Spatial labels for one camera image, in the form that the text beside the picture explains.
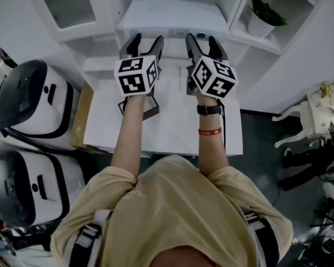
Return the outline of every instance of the wooden board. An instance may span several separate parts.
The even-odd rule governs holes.
[[[92,90],[92,88],[88,85],[87,82],[84,82],[82,91],[80,93],[76,114],[74,116],[71,145],[78,149],[84,149],[91,152],[97,152],[100,154],[107,154],[106,151],[102,151],[98,148],[95,148],[90,145],[85,145],[83,143],[85,128],[87,125],[87,119],[88,119],[91,100],[93,99],[93,94],[94,91]]]

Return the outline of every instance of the backpack strap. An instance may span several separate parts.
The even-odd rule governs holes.
[[[102,228],[111,213],[112,210],[97,210],[92,223],[71,236],[63,255],[67,266],[95,266],[102,243]]]
[[[266,218],[261,218],[254,212],[246,213],[245,217],[256,242],[259,267],[276,267],[279,262],[279,248],[272,225]]]

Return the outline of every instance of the cable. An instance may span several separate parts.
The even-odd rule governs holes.
[[[278,202],[278,200],[279,200],[279,197],[281,196],[281,191],[280,191],[280,186],[278,186],[278,196],[277,196],[277,199],[276,199],[276,201],[272,204],[272,206],[274,207],[275,206],[275,204],[277,204],[277,202]]]
[[[217,99],[217,104],[222,108],[222,117],[223,117],[223,129],[224,129],[224,149],[227,149],[227,143],[226,143],[226,139],[225,139],[225,110],[224,110],[224,104],[222,103],[221,100]]]

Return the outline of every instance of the potted plant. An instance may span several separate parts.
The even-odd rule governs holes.
[[[255,38],[264,38],[275,27],[284,26],[286,20],[275,10],[271,9],[268,3],[261,0],[252,1],[252,13],[249,20],[248,31]]]

